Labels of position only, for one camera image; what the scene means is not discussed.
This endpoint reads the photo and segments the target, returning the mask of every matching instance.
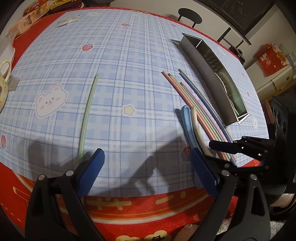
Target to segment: yellow mug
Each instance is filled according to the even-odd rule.
[[[0,112],[2,111],[4,104],[6,102],[7,99],[7,95],[8,95],[8,85],[7,85],[7,81],[10,77],[10,73],[11,73],[11,61],[9,59],[4,60],[4,62],[2,64],[0,64],[0,69],[2,68],[2,66],[8,63],[9,64],[9,68],[8,68],[8,73],[6,78],[3,77],[3,75],[0,73]]]

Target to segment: snack package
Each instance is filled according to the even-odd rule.
[[[81,0],[51,0],[49,14],[84,7]]]
[[[36,9],[38,9],[40,6],[42,6],[44,3],[46,3],[48,0],[36,0],[35,2],[33,2],[29,7],[27,7],[24,10],[24,14],[23,16],[27,15],[28,13],[35,11]]]
[[[21,20],[19,20],[10,30],[9,32],[16,31],[16,36],[21,35],[26,32],[38,19],[40,19],[43,15],[45,15],[49,11],[49,1],[43,3],[36,10],[28,13]]]

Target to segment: blue plaid tablecloth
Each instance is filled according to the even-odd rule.
[[[78,15],[79,21],[56,28],[58,21]],[[178,69],[183,69],[215,103],[202,77],[172,42],[181,40],[182,33],[210,46],[244,99],[250,116],[240,125],[227,127],[232,138],[268,138],[264,114],[246,71],[220,45],[158,16],[86,9],[67,12],[54,21],[15,66],[12,74],[20,82],[16,91],[9,92],[0,113],[0,135],[6,140],[0,161],[32,180],[41,173],[53,177],[75,169],[85,107],[99,74],[85,152],[101,148],[106,159],[90,195],[145,196],[193,186],[191,164],[182,157],[188,146],[180,115],[185,103],[161,72],[182,81]],[[239,154],[237,159],[238,166],[251,160]]]

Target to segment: blue gripper pad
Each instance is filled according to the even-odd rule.
[[[85,171],[78,180],[76,194],[80,199],[89,193],[94,181],[102,169],[105,163],[104,151],[102,149],[97,149],[87,162],[89,162],[88,166],[85,167]]]
[[[191,164],[194,168],[194,171],[197,173],[202,185],[204,186],[207,194],[214,196],[215,198],[218,196],[218,182],[216,177],[213,175],[212,171],[209,169],[207,164],[200,157],[202,155],[196,148],[190,152],[190,160]]]

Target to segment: mug handle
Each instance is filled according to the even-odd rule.
[[[11,66],[11,61],[9,59],[6,59],[3,61],[3,63],[0,65],[0,69],[2,68],[2,66],[5,64],[5,63],[8,63],[9,64],[9,68],[8,68],[8,73],[7,73],[7,76],[5,78],[5,83],[7,83],[9,77],[10,77],[10,74],[11,74],[11,69],[12,69],[12,66]]]

